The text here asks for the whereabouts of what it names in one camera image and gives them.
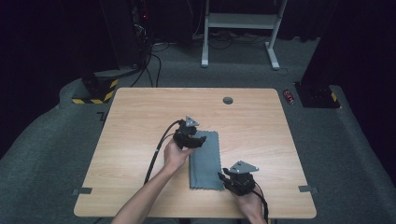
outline hand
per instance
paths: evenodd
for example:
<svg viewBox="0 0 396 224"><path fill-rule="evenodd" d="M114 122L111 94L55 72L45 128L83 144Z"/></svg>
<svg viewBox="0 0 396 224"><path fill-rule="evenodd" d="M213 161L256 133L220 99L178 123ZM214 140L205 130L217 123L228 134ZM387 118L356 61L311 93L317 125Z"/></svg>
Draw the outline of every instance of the hand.
<svg viewBox="0 0 396 224"><path fill-rule="evenodd" d="M259 194L261 193L257 186L254 191ZM232 195L235 197L242 214L250 221L250 223L266 223L262 216L262 201L259 196L252 192L243 196L238 196L234 193L232 193Z"/></svg>
<svg viewBox="0 0 396 224"><path fill-rule="evenodd" d="M195 148L182 150L177 146L175 140L172 138L168 145L166 145L163 153L165 158L164 168L170 169L171 172L177 171L183 166L186 159L194 150Z"/></svg>

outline white metal frame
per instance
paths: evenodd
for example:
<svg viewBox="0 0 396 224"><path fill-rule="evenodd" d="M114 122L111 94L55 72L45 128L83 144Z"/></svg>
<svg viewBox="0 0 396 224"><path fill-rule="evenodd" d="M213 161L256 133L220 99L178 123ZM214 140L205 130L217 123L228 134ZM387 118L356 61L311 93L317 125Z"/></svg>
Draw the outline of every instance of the white metal frame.
<svg viewBox="0 0 396 224"><path fill-rule="evenodd" d="M230 13L209 13L209 0L206 0L205 9L205 33L204 45L202 50L202 67L209 66L209 48L208 36L209 27L222 28L246 28L246 29L268 29L273 30L269 42L265 42L265 48L271 61L274 70L278 70L279 63L277 61L274 44L282 22L283 13L286 8L288 0L283 0L280 9L276 15L258 15L258 14L230 14Z"/></svg>

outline white shelf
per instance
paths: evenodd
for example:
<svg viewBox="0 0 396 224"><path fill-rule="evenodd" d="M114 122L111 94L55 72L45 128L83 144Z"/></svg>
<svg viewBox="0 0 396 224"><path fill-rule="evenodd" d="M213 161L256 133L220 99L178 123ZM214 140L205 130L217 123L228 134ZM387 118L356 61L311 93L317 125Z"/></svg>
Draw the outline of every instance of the white shelf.
<svg viewBox="0 0 396 224"><path fill-rule="evenodd" d="M276 15L210 13L208 27L274 29Z"/></svg>

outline gray floor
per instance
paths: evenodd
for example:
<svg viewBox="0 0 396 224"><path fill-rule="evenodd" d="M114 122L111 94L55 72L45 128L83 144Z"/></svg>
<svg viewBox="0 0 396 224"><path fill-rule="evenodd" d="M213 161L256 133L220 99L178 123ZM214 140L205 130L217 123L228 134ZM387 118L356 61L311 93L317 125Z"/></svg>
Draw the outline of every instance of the gray floor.
<svg viewBox="0 0 396 224"><path fill-rule="evenodd" d="M211 42L220 47L224 43ZM396 223L396 192L362 134L341 88L332 86L340 109L302 107L293 87L300 81L317 42L277 40L282 67L273 71L258 44L233 44L209 49L209 67L201 68L202 48L171 45L155 53L162 60L160 87L223 87L290 89L296 99L281 97L290 131L308 184L318 189L313 219L277 223ZM165 45L154 50L163 49ZM158 61L149 71L156 75ZM120 78L130 86L137 75ZM98 112L106 105L74 105L76 80L60 92L60 103L37 118L0 160L0 223L93 223L96 217L76 217L73 209L103 122ZM149 87L147 73L136 87ZM109 223L107 217L100 223Z"/></svg>

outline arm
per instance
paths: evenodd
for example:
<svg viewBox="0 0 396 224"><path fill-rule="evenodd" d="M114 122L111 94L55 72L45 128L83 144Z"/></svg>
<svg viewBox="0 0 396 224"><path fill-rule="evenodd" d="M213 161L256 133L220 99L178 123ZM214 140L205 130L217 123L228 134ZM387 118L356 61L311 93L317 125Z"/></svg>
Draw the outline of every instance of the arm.
<svg viewBox="0 0 396 224"><path fill-rule="evenodd" d="M260 192L257 186L254 190L256 192ZM250 192L244 196L238 196L233 193L233 196L235 197L242 214L249 220L250 223L267 224L262 216L262 201L257 195Z"/></svg>
<svg viewBox="0 0 396 224"><path fill-rule="evenodd" d="M181 150L173 139L170 140L164 150L163 168L121 208L112 223L142 223L163 187L192 152L193 148Z"/></svg>

